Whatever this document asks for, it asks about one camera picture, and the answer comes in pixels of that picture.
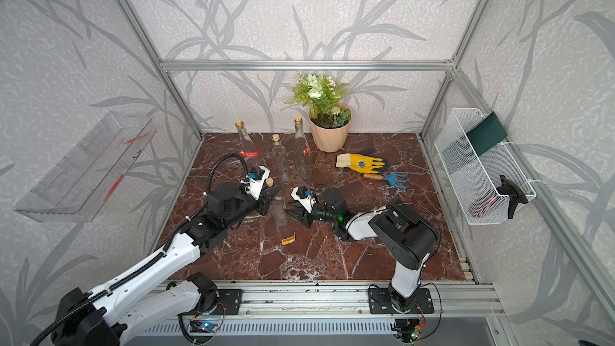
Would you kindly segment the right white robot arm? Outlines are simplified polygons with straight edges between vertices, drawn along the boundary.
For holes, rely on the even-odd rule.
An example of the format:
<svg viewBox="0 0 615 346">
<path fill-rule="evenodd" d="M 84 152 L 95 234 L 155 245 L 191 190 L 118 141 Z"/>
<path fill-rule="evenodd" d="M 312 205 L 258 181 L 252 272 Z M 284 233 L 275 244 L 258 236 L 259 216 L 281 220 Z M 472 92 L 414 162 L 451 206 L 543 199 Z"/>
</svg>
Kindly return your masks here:
<svg viewBox="0 0 615 346">
<path fill-rule="evenodd" d="M 286 213 L 306 227 L 315 221 L 330 223 L 335 235 L 346 242 L 377 238 L 396 261 L 389 283 L 392 307 L 399 313 L 410 311 L 440 232 L 408 203 L 395 198 L 372 211 L 352 213 L 338 189 L 329 188 L 318 197 L 302 186 L 292 189 Z"/>
</svg>

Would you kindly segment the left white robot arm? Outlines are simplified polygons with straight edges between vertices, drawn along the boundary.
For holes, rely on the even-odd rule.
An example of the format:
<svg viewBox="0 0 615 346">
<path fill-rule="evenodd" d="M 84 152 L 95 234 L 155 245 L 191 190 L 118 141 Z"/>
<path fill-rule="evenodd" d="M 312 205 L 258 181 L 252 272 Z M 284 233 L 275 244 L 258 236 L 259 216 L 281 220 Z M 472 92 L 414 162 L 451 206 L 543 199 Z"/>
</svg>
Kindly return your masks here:
<svg viewBox="0 0 615 346">
<path fill-rule="evenodd" d="M 265 216 L 279 192 L 272 179 L 220 185 L 150 256 L 88 292 L 67 293 L 55 321 L 32 344 L 122 345 L 170 316 L 195 310 L 214 294 L 213 283 L 201 274 L 154 298 L 145 296 L 223 241 L 234 224 L 254 211 Z"/>
</svg>

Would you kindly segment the blue hand rake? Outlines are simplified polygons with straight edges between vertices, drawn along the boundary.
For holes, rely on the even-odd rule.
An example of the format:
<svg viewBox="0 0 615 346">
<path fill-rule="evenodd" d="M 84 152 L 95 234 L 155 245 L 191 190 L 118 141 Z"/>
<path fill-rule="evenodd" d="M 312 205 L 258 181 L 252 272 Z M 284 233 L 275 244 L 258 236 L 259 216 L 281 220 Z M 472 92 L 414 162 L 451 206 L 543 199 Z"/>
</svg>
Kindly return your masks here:
<svg viewBox="0 0 615 346">
<path fill-rule="evenodd" d="M 408 186 L 406 185 L 408 182 L 407 175 L 394 173 L 388 174 L 387 176 L 379 174 L 363 174 L 363 177 L 365 177 L 365 179 L 385 181 L 389 184 L 390 187 L 393 188 L 408 189 Z"/>
</svg>

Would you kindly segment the pink flower pot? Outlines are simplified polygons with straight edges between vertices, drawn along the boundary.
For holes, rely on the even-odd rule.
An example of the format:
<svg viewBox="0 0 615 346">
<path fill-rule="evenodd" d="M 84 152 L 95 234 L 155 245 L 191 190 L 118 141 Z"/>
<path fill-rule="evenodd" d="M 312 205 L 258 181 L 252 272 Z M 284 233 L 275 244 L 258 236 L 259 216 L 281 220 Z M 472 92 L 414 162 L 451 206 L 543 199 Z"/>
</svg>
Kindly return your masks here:
<svg viewBox="0 0 615 346">
<path fill-rule="evenodd" d="M 322 152 L 337 152 L 345 144 L 349 134 L 352 118 L 339 128 L 322 128 L 312 121 L 312 110 L 309 110 L 308 121 L 310 123 L 310 132 L 315 140 L 316 147 Z"/>
</svg>

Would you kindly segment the dark green card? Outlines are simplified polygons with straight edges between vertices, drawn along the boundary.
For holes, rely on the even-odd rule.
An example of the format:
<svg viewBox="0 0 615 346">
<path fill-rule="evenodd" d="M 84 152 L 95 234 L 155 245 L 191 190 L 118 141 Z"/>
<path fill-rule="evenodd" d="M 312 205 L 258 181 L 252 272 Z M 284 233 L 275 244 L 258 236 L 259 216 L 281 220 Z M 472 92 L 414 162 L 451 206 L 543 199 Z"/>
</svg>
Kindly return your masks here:
<svg viewBox="0 0 615 346">
<path fill-rule="evenodd" d="M 467 137 L 477 156 L 481 156 L 507 139 L 508 133 L 496 113 L 492 112 L 469 131 Z"/>
</svg>

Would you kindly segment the glass bottle with red label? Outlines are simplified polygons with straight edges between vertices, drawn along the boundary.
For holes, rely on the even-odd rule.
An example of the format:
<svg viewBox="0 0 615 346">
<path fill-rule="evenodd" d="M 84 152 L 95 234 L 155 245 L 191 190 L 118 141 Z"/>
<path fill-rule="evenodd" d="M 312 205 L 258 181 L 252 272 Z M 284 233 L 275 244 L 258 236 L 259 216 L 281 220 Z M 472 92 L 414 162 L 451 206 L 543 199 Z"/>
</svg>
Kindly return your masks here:
<svg viewBox="0 0 615 346">
<path fill-rule="evenodd" d="M 240 136 L 240 150 L 239 154 L 243 157 L 248 168 L 257 168 L 262 164 L 261 156 L 259 154 L 258 147 L 251 139 L 248 131 L 243 123 L 243 120 L 236 119 L 235 127 Z"/>
</svg>

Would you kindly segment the peeled gold label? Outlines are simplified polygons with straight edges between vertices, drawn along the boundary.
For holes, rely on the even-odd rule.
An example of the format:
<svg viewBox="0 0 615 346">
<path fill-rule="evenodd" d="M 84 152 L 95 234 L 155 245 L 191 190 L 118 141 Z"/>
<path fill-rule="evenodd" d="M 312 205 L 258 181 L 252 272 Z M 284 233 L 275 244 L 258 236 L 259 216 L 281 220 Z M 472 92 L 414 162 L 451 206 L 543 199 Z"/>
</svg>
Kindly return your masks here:
<svg viewBox="0 0 615 346">
<path fill-rule="evenodd" d="M 295 240 L 296 240 L 296 236 L 295 236 L 295 235 L 292 235 L 292 236 L 289 236 L 289 237 L 287 237 L 287 238 L 283 238 L 283 239 L 281 240 L 281 244 L 282 244 L 283 246 L 286 246 L 286 245 L 289 245 L 289 244 L 293 243 Z"/>
</svg>

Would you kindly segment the white mesh wall basket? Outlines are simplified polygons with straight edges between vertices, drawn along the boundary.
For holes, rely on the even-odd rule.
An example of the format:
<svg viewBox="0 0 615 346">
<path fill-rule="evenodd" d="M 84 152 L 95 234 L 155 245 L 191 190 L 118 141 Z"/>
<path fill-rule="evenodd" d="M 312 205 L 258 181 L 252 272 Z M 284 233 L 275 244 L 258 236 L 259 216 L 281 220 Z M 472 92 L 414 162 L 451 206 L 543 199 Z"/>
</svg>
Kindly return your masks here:
<svg viewBox="0 0 615 346">
<path fill-rule="evenodd" d="M 435 143 L 464 217 L 472 226 L 509 220 L 509 197 L 496 191 L 500 175 L 517 184 L 529 202 L 536 198 L 530 180 L 511 154 L 508 137 L 481 156 L 474 151 L 467 133 L 488 115 L 476 108 L 454 108 Z"/>
</svg>

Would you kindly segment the black spray bottle trigger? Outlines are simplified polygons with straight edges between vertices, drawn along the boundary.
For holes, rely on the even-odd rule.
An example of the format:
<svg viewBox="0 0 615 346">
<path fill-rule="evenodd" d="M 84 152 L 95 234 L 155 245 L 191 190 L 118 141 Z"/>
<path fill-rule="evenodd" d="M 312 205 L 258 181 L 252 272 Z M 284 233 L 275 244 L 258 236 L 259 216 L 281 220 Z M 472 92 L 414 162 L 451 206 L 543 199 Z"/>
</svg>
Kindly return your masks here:
<svg viewBox="0 0 615 346">
<path fill-rule="evenodd" d="M 507 210 L 508 219 L 514 218 L 515 211 L 519 204 L 527 204 L 529 202 L 525 192 L 515 184 L 512 180 L 507 179 L 504 175 L 500 175 L 501 185 L 496 188 L 500 195 L 509 197 L 509 206 Z"/>
</svg>

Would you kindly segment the short glass bottle gold label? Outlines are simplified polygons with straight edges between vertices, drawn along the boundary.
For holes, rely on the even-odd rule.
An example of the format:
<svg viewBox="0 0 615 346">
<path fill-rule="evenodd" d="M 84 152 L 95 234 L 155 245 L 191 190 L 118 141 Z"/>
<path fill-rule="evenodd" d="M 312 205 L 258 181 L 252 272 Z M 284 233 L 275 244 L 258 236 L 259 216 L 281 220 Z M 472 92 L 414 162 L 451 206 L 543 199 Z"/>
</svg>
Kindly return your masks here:
<svg viewBox="0 0 615 346">
<path fill-rule="evenodd" d="M 275 165 L 275 174 L 278 181 L 283 185 L 291 183 L 290 170 L 287 163 L 287 151 L 282 145 L 280 136 L 274 134 L 272 136 L 273 149 L 272 158 Z"/>
</svg>

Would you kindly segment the green artificial plant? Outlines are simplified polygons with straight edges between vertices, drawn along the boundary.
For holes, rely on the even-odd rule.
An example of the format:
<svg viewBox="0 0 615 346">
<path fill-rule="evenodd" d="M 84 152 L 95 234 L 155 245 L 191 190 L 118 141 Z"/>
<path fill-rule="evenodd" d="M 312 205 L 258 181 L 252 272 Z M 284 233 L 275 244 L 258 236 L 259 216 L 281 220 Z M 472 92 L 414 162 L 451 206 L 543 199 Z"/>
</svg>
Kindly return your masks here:
<svg viewBox="0 0 615 346">
<path fill-rule="evenodd" d="M 308 74 L 298 78 L 285 103 L 309 107 L 310 120 L 320 128 L 336 129 L 349 124 L 352 112 L 341 107 L 349 95 L 349 84 L 338 83 L 331 76 Z"/>
</svg>

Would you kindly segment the aluminium front rail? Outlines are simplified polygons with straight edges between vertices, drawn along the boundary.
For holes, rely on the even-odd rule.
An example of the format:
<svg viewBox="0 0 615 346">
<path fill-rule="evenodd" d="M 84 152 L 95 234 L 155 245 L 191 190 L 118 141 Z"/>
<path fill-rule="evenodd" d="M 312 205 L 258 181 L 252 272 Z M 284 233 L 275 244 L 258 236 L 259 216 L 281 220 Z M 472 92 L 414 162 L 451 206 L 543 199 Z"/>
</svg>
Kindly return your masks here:
<svg viewBox="0 0 615 346">
<path fill-rule="evenodd" d="M 236 319 L 295 319 L 373 317 L 372 309 L 383 304 L 370 298 L 376 285 L 384 281 L 224 281 L 220 289 L 242 291 Z M 464 317 L 503 317 L 496 290 L 489 284 L 468 281 L 431 281 L 416 298 L 424 316 L 431 319 Z"/>
</svg>

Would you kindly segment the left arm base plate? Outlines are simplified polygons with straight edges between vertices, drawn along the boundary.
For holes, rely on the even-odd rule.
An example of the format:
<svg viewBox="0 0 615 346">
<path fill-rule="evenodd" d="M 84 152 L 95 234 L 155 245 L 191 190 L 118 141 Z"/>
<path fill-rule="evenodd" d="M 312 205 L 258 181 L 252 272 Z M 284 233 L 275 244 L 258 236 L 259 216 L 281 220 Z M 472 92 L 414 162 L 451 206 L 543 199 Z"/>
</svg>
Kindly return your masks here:
<svg viewBox="0 0 615 346">
<path fill-rule="evenodd" d="M 211 312 L 213 316 L 238 316 L 242 302 L 243 290 L 241 289 L 219 289 L 218 303 L 215 310 Z"/>
</svg>

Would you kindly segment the clear plastic wall shelf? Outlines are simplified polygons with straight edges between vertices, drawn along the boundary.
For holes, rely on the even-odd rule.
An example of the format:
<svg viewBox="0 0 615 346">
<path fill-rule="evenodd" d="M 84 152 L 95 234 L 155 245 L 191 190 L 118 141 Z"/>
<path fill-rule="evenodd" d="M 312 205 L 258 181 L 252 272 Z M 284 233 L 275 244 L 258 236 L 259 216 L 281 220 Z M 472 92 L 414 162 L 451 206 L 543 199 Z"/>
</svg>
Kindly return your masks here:
<svg viewBox="0 0 615 346">
<path fill-rule="evenodd" d="M 107 113 L 14 210 L 40 223 L 93 221 L 156 132 L 151 117 Z"/>
</svg>

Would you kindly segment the tall slim glass bottle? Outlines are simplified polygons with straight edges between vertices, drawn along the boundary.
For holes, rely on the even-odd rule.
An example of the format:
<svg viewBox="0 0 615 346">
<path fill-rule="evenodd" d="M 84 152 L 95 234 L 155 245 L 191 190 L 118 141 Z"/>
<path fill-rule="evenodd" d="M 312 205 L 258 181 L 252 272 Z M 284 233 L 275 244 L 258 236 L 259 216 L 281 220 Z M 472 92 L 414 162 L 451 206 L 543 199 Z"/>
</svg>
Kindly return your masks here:
<svg viewBox="0 0 615 346">
<path fill-rule="evenodd" d="M 295 165 L 298 177 L 308 180 L 312 176 L 311 151 L 304 134 L 304 124 L 301 115 L 295 117 Z"/>
</svg>

